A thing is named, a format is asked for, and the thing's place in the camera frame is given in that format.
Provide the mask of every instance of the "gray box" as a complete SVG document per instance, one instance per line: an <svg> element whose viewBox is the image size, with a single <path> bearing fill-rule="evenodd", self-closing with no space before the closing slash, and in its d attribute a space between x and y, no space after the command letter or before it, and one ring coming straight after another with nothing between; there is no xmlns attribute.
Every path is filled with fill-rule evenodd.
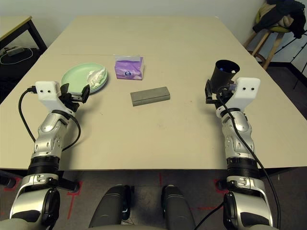
<svg viewBox="0 0 307 230"><path fill-rule="evenodd" d="M170 94L167 87L131 92L130 94L133 106L160 102L170 99Z"/></svg>

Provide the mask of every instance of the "stacked plates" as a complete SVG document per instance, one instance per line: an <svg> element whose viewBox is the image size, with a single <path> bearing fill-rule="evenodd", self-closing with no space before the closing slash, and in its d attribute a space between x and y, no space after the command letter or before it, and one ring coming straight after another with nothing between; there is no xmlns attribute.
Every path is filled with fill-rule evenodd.
<svg viewBox="0 0 307 230"><path fill-rule="evenodd" d="M74 95L81 95L84 86L88 84L87 76L90 71L97 71L105 68L102 65L97 63L83 63L78 66L75 66L68 70L62 77L61 84L69 83L68 92ZM103 73L102 79L99 82L99 85L90 89L90 93L94 93L100 90L107 81L107 71Z"/></svg>

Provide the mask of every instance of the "table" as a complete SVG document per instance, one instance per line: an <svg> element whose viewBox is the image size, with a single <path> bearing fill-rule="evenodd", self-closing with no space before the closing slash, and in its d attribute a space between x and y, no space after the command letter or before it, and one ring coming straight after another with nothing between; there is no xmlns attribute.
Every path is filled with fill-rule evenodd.
<svg viewBox="0 0 307 230"><path fill-rule="evenodd" d="M28 30L41 53L45 52L47 46L31 19L31 16L0 16L0 49Z"/></svg>
<svg viewBox="0 0 307 230"><path fill-rule="evenodd" d="M96 36L88 36L94 28ZM114 53L144 56L144 79L116 79ZM33 142L18 114L20 94L35 81L60 81L69 68L96 62L106 66L109 80L77 111L82 134L63 152L61 170L225 169L221 120L204 98L219 59L236 62L241 68L237 77L261 79L258 96L245 112L263 165L306 166L307 121L219 19L83 16L0 105L0 167L29 165ZM130 92L162 86L168 87L170 100L132 106ZM47 109L37 95L27 95L23 112L37 136ZM70 128L67 143L77 135Z"/></svg>

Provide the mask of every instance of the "crumpled napkin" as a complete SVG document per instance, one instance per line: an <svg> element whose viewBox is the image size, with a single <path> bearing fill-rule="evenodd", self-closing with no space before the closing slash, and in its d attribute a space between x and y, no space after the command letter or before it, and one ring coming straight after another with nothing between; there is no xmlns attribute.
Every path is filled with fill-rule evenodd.
<svg viewBox="0 0 307 230"><path fill-rule="evenodd" d="M103 78L105 71L106 68L100 70L92 70L89 72L86 80L90 85L90 89L93 89L100 84L100 81Z"/></svg>

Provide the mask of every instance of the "stool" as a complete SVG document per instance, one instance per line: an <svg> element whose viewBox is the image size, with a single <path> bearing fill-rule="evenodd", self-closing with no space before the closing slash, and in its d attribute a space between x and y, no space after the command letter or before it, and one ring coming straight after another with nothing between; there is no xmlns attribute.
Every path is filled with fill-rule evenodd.
<svg viewBox="0 0 307 230"><path fill-rule="evenodd" d="M258 11L257 15L256 15L256 23L260 22L260 11ZM260 55L259 52L261 50L261 48L263 47L264 43L267 41L267 39L269 38L271 33L277 32L278 35L274 41L273 47L267 57L267 59L264 58L264 56ZM260 60L262 61L261 66L264 69L267 69L267 67L269 66L269 63L271 62L275 51L277 50L278 46L280 45L280 43L282 42L282 38L283 35L285 33L290 32L290 30L288 30L287 28L284 28L282 26L272 26L270 28L268 28L267 32L264 34L264 36L262 37L262 39L260 40L260 42L258 43L258 45L256 46L256 48L253 51L249 51L249 53L254 56L254 57L258 57L260 58ZM257 35L256 32L253 32L253 34L248 38L248 40L243 44L244 48L247 48L247 46L249 45L249 43L254 39L254 37Z"/></svg>

